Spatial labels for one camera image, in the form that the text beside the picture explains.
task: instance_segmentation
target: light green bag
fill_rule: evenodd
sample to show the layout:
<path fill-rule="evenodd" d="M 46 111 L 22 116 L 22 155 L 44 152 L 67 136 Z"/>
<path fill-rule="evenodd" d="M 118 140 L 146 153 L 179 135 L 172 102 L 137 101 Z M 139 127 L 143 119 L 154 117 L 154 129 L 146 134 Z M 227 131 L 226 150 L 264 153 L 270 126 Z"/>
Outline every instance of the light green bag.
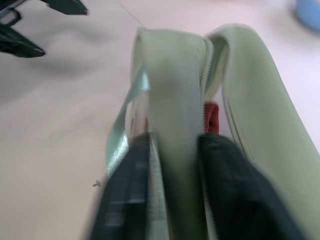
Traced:
<path fill-rule="evenodd" d="M 208 237 L 197 137 L 203 131 L 204 100 L 212 99 L 220 85 L 233 139 L 270 180 L 306 236 L 318 239 L 319 154 L 268 49 L 241 25 L 222 27 L 207 37 L 171 30 L 138 32 L 131 89 L 108 136 L 106 162 L 111 176 L 129 149 L 127 106 L 148 92 L 153 136 L 148 239 Z"/>

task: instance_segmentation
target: blue cup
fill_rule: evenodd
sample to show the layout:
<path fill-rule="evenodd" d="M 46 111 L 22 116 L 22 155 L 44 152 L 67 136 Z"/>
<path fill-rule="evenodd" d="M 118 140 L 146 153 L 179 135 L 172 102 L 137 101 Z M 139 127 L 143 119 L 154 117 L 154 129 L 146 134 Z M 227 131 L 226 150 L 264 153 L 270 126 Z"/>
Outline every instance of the blue cup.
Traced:
<path fill-rule="evenodd" d="M 320 33 L 320 0 L 296 0 L 296 15 L 303 24 Z"/>

